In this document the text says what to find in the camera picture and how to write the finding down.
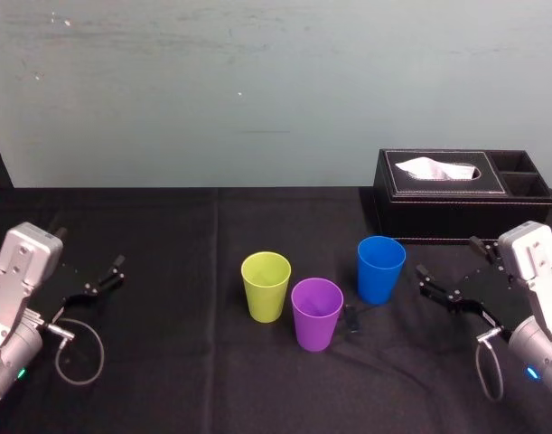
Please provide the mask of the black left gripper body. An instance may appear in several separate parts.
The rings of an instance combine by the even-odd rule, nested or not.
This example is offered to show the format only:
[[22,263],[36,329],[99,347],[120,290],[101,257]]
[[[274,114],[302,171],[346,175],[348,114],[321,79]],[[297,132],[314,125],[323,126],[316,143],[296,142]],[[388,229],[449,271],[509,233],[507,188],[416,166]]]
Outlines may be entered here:
[[93,296],[90,277],[75,267],[61,263],[31,296],[28,308],[42,318],[54,318],[70,303]]

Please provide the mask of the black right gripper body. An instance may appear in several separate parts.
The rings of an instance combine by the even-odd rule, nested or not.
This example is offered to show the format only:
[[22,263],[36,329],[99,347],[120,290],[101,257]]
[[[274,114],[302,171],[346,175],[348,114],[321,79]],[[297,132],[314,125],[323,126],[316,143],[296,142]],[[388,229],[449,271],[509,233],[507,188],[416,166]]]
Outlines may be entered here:
[[525,290],[501,265],[487,265],[464,276],[457,284],[463,311],[480,316],[502,337],[511,337],[532,316]]

